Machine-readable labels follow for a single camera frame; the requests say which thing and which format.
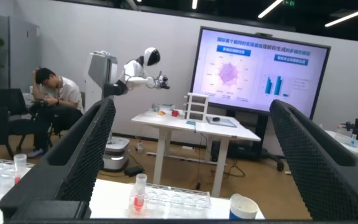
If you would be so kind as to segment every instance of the display screen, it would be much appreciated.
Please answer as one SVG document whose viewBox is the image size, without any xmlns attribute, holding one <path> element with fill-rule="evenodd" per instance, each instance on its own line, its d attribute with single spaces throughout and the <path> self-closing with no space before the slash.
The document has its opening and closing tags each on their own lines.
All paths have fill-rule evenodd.
<svg viewBox="0 0 358 224">
<path fill-rule="evenodd" d="M 311 117 L 329 47 L 201 28 L 192 92 L 269 111 L 274 99 Z"/>
</svg>

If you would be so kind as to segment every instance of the ceiling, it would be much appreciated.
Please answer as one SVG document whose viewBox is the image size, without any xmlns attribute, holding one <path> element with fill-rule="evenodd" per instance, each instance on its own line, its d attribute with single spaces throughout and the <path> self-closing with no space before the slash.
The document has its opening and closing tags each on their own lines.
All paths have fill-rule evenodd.
<svg viewBox="0 0 358 224">
<path fill-rule="evenodd" d="M 138 6 L 150 6 L 180 12 L 197 12 L 218 17 L 258 21 L 292 27 L 296 32 L 340 39 L 358 40 L 358 16 L 331 27 L 324 25 L 358 11 L 356 0 L 295 0 L 295 6 L 279 4 L 266 16 L 258 15 L 275 0 L 198 0 L 197 9 L 192 0 L 142 0 Z"/>
</svg>

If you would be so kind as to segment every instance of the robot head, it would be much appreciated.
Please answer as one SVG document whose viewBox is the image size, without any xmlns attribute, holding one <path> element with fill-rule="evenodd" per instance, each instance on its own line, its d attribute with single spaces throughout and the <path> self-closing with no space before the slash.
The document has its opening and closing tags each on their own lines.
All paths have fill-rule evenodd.
<svg viewBox="0 0 358 224">
<path fill-rule="evenodd" d="M 144 64 L 151 66 L 159 63 L 161 57 L 160 52 L 154 47 L 149 47 L 144 51 Z"/>
</svg>

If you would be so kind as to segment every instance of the black chair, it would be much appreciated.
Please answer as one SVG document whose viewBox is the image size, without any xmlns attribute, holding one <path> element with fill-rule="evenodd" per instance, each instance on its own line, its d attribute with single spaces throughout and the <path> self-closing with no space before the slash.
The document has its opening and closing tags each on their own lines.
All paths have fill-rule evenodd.
<svg viewBox="0 0 358 224">
<path fill-rule="evenodd" d="M 82 99 L 82 107 L 85 108 L 85 93 L 81 92 L 81 99 Z M 48 139 L 48 143 L 49 146 L 52 147 L 52 134 L 55 133 L 55 135 L 59 136 L 59 138 L 62 138 L 62 131 L 68 131 L 71 127 L 70 126 L 61 126 L 59 124 L 64 123 L 63 121 L 59 120 L 60 118 L 58 116 L 55 116 L 55 118 L 52 121 L 52 126 L 50 128 L 49 131 L 49 139 Z"/>
<path fill-rule="evenodd" d="M 14 115 L 31 114 L 31 119 L 12 119 Z M 20 89 L 0 89 L 0 145 L 5 145 L 11 158 L 13 152 L 9 145 L 9 135 L 22 136 L 17 152 L 21 152 L 25 136 L 40 131 L 32 114 L 25 105 Z"/>
</svg>

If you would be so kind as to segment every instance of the sneaker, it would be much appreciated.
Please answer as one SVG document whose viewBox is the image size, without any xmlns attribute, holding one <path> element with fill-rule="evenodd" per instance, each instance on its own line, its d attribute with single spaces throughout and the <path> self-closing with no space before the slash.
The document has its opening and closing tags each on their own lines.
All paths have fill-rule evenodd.
<svg viewBox="0 0 358 224">
<path fill-rule="evenodd" d="M 43 156 L 45 153 L 46 152 L 43 149 L 34 149 L 32 152 L 27 153 L 27 158 L 35 159 L 35 158 Z"/>
</svg>

